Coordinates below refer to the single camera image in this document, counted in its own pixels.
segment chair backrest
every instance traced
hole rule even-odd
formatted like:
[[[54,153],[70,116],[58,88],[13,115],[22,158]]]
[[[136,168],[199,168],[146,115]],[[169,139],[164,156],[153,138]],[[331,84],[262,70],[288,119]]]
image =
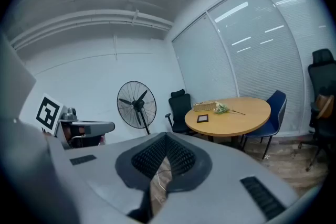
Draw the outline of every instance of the chair backrest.
[[[185,93],[182,89],[171,93],[169,104],[173,111],[174,122],[184,122],[184,117],[191,110],[190,94]]]
[[[276,90],[266,102],[271,107],[271,116],[269,117],[269,120],[278,133],[284,119],[283,115],[285,114],[287,97],[283,92]]]
[[[314,89],[314,99],[319,93],[335,95],[336,89],[336,61],[329,49],[313,52],[313,63],[308,67],[308,73]]]

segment white cable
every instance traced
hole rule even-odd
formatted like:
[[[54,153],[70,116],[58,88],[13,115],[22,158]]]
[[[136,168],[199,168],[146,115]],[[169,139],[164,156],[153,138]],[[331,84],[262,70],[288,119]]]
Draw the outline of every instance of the white cable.
[[[158,174],[157,171],[156,171],[156,174],[157,174],[157,176],[158,176],[158,181],[159,181],[159,185],[160,185],[160,187],[163,188],[164,191],[166,191],[166,189],[165,189],[164,187],[162,187],[161,184],[160,184],[160,178],[159,178],[159,174]]]

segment glass wall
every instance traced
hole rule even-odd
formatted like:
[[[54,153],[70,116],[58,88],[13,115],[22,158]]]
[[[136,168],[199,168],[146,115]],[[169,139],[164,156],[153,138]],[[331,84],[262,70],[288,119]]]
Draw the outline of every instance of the glass wall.
[[[224,0],[173,41],[187,91],[197,102],[287,95],[280,132],[304,134],[314,101],[312,52],[336,55],[322,0]]]

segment fan blade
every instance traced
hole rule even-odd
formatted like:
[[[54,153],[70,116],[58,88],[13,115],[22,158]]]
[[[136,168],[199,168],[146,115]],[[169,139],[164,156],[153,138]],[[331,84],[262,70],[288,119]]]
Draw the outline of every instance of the fan blade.
[[[139,99],[137,99],[136,103],[139,103],[140,101],[142,101],[142,99],[145,97],[146,93],[147,93],[147,90],[145,90],[145,91],[143,92],[143,94],[140,95],[140,97],[139,97]]]
[[[136,113],[136,115],[137,115],[137,119],[138,119],[138,122],[139,122],[139,124],[140,124],[140,126],[141,126],[141,121],[140,121],[140,118],[139,118],[139,114],[137,113],[137,112],[135,112]]]
[[[121,102],[123,102],[123,103],[125,103],[125,104],[132,104],[130,101],[127,101],[127,100],[125,100],[125,99],[120,99],[120,98],[119,98],[119,101],[121,101]]]

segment desk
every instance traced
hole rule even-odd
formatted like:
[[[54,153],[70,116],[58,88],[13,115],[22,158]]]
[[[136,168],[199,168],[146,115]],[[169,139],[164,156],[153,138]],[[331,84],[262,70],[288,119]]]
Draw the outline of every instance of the desk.
[[[209,141],[213,141],[213,136],[231,136],[233,145],[237,147],[239,135],[263,126],[271,114],[269,104],[258,98],[239,97],[217,101],[245,115],[231,111],[215,114],[214,111],[190,110],[185,116],[186,125],[197,133],[208,135]],[[209,121],[197,123],[197,117],[204,114],[209,115]]]

